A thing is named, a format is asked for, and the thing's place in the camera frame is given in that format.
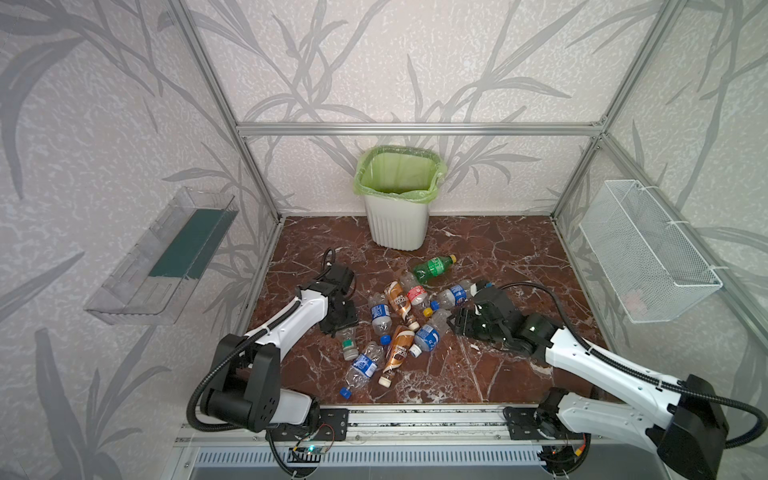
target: brown marble surface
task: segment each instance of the brown marble surface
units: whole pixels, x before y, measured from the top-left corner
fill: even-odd
[[[356,274],[353,299],[360,320],[357,345],[361,350],[369,341],[378,340],[371,330],[369,292],[382,291],[396,280],[398,269],[450,253],[458,262],[432,280],[431,292],[465,278],[482,277],[495,285],[525,280],[542,283],[561,298],[584,338],[605,345],[547,217],[431,217],[424,245],[412,252],[373,243],[365,217],[291,217],[275,249],[252,327],[268,320],[293,298],[295,286],[318,272],[320,257],[330,247],[337,249],[336,261],[349,265]],[[525,314],[540,312],[559,318],[546,293],[519,288],[509,290],[509,294]],[[419,322],[424,323],[417,310]],[[378,384],[377,372],[366,388],[345,400],[339,390],[349,364],[342,358],[338,340],[314,326],[283,360],[283,386],[315,395],[323,404],[538,403],[551,386],[563,386],[585,396],[590,389],[589,383],[568,372],[500,353],[490,345],[453,333],[445,335],[434,352],[409,357],[389,389]]]

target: white trash can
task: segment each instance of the white trash can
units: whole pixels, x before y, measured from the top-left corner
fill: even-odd
[[[439,155],[423,148],[380,145],[366,152],[354,187],[366,203],[373,241],[396,250],[421,247],[446,170]]]

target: red label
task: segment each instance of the red label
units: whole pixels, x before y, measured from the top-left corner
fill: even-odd
[[[424,290],[423,286],[421,285],[414,286],[408,292],[408,301],[413,302],[413,299],[415,299],[417,296],[421,295],[422,293],[427,293],[427,291]]]

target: green trash bag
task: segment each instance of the green trash bag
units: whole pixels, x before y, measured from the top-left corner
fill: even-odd
[[[438,183],[448,170],[431,150],[379,145],[357,162],[354,191],[357,195],[428,204],[437,198]]]

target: water bottle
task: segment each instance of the water bottle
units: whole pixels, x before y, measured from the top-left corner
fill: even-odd
[[[435,257],[428,262],[413,267],[413,274],[422,284],[427,280],[442,275],[451,265],[456,263],[456,255],[450,257]]]
[[[413,337],[413,345],[409,350],[411,355],[417,357],[422,352],[431,352],[435,349],[440,337],[451,329],[448,325],[449,316],[451,316],[451,312],[448,310],[438,310],[432,315],[432,318]]]
[[[346,386],[339,393],[345,399],[352,396],[352,391],[364,386],[373,376],[373,373],[384,363],[384,349],[374,342],[369,343],[366,349],[355,359],[346,371]]]
[[[374,293],[368,298],[368,307],[371,309],[371,325],[373,331],[378,335],[381,344],[389,345],[392,337],[389,335],[389,329],[392,327],[392,317],[389,316],[389,305],[383,293]]]
[[[411,305],[419,305],[424,300],[427,300],[427,296],[429,296],[422,284],[416,279],[416,275],[409,271],[400,276],[400,285],[402,285],[403,291],[406,292]]]
[[[336,332],[336,338],[341,342],[341,351],[345,360],[354,360],[360,354],[355,345],[355,327],[350,326]]]
[[[474,283],[470,280],[462,280],[457,285],[435,295],[432,302],[429,303],[429,307],[424,309],[424,316],[429,318],[437,309],[451,309],[461,305],[475,296],[478,290],[484,289],[488,285],[491,284],[485,280],[477,280]]]

